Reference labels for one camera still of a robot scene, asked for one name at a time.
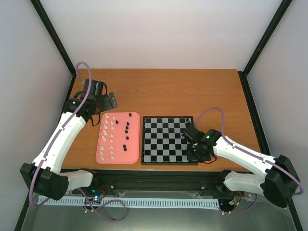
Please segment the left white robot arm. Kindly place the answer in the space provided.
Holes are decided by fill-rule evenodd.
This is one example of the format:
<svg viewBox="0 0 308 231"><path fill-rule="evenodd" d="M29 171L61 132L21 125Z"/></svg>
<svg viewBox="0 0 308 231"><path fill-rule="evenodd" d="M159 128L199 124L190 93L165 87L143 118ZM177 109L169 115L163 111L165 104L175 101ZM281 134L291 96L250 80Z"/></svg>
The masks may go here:
<svg viewBox="0 0 308 231"><path fill-rule="evenodd" d="M117 107L114 94L107 92L104 82L87 79L82 91L77 92L63 107L60 121L50 140L31 164L24 163L20 173L29 189L53 200L60 200L68 191L84 188L96 193L100 181L95 171L80 169L62 173L64 158L77 134L93 116Z"/></svg>

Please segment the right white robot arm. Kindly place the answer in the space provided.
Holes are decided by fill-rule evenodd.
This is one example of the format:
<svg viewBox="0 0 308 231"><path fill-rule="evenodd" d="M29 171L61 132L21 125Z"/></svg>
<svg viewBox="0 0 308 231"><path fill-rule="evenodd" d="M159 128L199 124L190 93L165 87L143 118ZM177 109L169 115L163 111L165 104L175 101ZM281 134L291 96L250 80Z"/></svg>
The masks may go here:
<svg viewBox="0 0 308 231"><path fill-rule="evenodd" d="M215 183L222 195L231 191L255 193L285 208L299 187L300 179L295 168L283 155L273 157L253 151L214 129L204 133L188 126L182 137L188 142L187 158L190 162L211 164L212 157L222 157L249 170L249 173L222 171Z"/></svg>

